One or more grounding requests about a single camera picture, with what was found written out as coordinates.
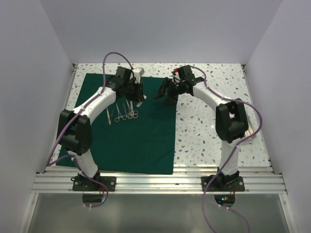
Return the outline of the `steel instrument tray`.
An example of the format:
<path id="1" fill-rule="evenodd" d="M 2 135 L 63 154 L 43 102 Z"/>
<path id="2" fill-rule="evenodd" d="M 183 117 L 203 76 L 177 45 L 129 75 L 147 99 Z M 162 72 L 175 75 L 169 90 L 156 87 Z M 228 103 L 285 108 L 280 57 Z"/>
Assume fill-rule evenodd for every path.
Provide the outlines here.
<path id="1" fill-rule="evenodd" d="M 248 130 L 245 132 L 245 137 L 249 137 L 250 135 L 252 135 L 250 138 L 248 138 L 246 141 L 250 141 L 253 140 L 257 137 L 257 135 L 254 135 L 255 132 L 255 128 L 251 122 L 250 116 L 248 114 L 246 114 L 247 117 L 247 122 L 248 122 Z"/>

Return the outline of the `white gauze strip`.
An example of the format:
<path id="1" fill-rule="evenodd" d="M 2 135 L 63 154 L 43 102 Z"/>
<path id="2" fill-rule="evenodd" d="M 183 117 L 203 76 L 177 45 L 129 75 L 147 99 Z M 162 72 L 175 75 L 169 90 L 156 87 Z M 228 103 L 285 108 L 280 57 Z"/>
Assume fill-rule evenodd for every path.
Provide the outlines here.
<path id="1" fill-rule="evenodd" d="M 146 99 L 147 99 L 147 96 L 144 95 L 144 100 L 143 100 L 143 101 L 140 101 L 140 102 L 136 105 L 136 107 L 140 107 Z"/>

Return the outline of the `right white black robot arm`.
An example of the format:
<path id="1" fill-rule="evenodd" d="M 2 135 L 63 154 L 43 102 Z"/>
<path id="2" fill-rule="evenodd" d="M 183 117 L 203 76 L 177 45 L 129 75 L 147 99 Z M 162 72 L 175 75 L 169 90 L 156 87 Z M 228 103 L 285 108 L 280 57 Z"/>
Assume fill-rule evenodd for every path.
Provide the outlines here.
<path id="1" fill-rule="evenodd" d="M 173 105 L 180 95 L 190 94 L 214 110 L 215 130 L 222 142 L 221 161 L 217 173 L 201 181 L 205 191 L 226 191 L 239 183 L 239 141 L 249 128 L 244 103 L 212 90 L 207 85 L 207 77 L 196 77 L 193 69 L 190 65 L 177 68 L 171 79 L 163 80 L 155 99 L 166 97 L 164 104 Z"/>

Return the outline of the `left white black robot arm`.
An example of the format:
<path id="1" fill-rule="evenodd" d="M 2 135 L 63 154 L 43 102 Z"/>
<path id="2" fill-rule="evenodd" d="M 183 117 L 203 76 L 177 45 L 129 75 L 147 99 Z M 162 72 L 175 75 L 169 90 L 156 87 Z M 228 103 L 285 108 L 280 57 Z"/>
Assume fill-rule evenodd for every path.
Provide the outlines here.
<path id="1" fill-rule="evenodd" d="M 73 179 L 76 185 L 86 186 L 92 191 L 102 185 L 98 166 L 90 151 L 93 141 L 91 125 L 107 107 L 123 97 L 143 102 L 143 74 L 144 69 L 140 67 L 118 67 L 116 73 L 83 104 L 60 113 L 57 143 L 68 152 L 79 170 Z"/>

